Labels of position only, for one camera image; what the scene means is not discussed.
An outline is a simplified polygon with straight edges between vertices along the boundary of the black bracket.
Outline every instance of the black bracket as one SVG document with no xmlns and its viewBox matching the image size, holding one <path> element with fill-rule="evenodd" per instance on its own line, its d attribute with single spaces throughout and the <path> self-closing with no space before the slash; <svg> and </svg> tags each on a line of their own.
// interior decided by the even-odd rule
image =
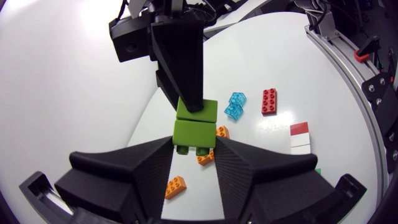
<svg viewBox="0 0 398 224">
<path fill-rule="evenodd" d="M 386 147 L 387 171 L 391 174 L 398 161 L 398 98 L 392 87 L 394 77 L 382 72 L 362 83 L 362 91 L 372 104 Z"/>
</svg>

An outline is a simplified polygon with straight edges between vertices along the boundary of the red and white block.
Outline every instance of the red and white block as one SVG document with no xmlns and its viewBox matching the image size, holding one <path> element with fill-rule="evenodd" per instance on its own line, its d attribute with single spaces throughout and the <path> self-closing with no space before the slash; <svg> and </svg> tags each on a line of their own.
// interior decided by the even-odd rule
<svg viewBox="0 0 398 224">
<path fill-rule="evenodd" d="M 292 155 L 310 154 L 310 133 L 308 123 L 290 125 L 290 149 Z"/>
</svg>

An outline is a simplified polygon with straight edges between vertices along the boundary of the red lego brick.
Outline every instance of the red lego brick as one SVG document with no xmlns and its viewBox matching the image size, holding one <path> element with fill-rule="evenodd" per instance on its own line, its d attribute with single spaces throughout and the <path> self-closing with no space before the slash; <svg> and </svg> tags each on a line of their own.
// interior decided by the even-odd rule
<svg viewBox="0 0 398 224">
<path fill-rule="evenodd" d="M 308 123 L 303 122 L 300 124 L 290 125 L 290 135 L 303 134 L 308 132 Z"/>
<path fill-rule="evenodd" d="M 262 107 L 261 113 L 273 114 L 276 113 L 276 90 L 275 88 L 264 90 L 262 92 Z"/>
</svg>

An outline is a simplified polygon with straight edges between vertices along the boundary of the red duplo brick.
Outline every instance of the red duplo brick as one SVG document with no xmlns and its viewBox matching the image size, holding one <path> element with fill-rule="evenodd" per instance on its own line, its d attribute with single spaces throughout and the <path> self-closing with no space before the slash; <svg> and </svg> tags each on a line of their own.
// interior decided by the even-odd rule
<svg viewBox="0 0 398 224">
<path fill-rule="evenodd" d="M 276 113 L 276 90 L 275 88 L 264 90 L 262 92 L 262 107 L 261 113 L 272 114 Z"/>
</svg>

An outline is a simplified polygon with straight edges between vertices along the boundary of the lego stud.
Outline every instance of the lego stud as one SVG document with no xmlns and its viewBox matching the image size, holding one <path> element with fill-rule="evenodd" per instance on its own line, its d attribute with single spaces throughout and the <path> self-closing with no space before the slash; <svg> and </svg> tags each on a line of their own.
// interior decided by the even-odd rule
<svg viewBox="0 0 398 224">
<path fill-rule="evenodd" d="M 370 91 L 371 93 L 374 92 L 374 86 L 373 86 L 373 85 L 369 85 L 369 91 Z"/>
<path fill-rule="evenodd" d="M 395 133 L 391 133 L 388 139 L 390 139 L 390 141 L 394 141 L 395 135 L 396 135 Z"/>
<path fill-rule="evenodd" d="M 197 147 L 197 156 L 207 156 L 210 152 L 209 148 Z"/>
<path fill-rule="evenodd" d="M 188 155 L 188 146 L 177 146 L 178 155 Z"/>
<path fill-rule="evenodd" d="M 396 161 L 398 159 L 398 151 L 394 150 L 394 152 L 392 153 L 392 159 L 394 161 Z"/>
</svg>

